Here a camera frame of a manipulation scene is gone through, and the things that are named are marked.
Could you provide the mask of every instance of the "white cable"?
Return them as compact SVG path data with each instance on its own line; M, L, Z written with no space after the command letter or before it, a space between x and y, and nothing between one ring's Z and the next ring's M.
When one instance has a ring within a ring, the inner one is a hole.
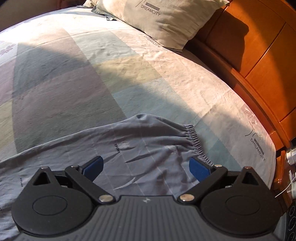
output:
M295 178L296 178L296 176L293 178L293 180L290 182L290 184L285 188L285 190L283 190L280 194L276 195L274 198L278 197L278 196L281 195L284 191L286 191L287 188L292 184L292 182L294 181Z

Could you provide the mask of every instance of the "blue gripper pad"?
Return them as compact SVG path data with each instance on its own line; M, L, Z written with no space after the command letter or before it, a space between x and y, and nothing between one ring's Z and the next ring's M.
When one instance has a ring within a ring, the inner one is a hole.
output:
M96 177L103 171L104 160L102 157L98 157L95 160L92 160L90 164L87 163L87 166L82 170L82 175L92 182Z
M205 165L206 164L203 164L202 161L197 161L193 157L189 159L189 170L199 182L203 181L211 174L210 169L206 168Z

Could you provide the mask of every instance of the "metal pivot pin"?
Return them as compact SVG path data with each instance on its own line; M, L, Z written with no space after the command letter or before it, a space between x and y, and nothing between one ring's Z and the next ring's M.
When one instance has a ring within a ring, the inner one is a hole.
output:
M179 198L183 202L191 202L194 200L194 196L192 194L182 194Z
M114 199L114 197L111 195L108 195L108 194L99 196L100 202L111 202L111 201L113 201L113 199Z

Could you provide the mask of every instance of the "gray garment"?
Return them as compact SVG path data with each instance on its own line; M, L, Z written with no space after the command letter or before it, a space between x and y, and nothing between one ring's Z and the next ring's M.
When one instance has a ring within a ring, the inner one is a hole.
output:
M33 147L0 162L0 240L17 235L11 205L39 167L64 170L96 155L104 159L104 170L94 183L117 198L177 196L198 183L189 171L190 157L212 165L192 125L148 114Z

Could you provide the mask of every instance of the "orange wooden panel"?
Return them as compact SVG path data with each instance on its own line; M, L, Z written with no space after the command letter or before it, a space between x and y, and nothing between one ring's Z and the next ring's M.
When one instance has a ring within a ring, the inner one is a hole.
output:
M245 77L283 25L284 20L258 0L233 0L217 20L206 44Z
M296 32L285 24L246 77L280 122L296 106Z
M296 137L296 109L294 109L288 116L286 116L285 119L281 121L281 126L283 127L289 140Z
M259 0L296 31L296 11L285 0Z

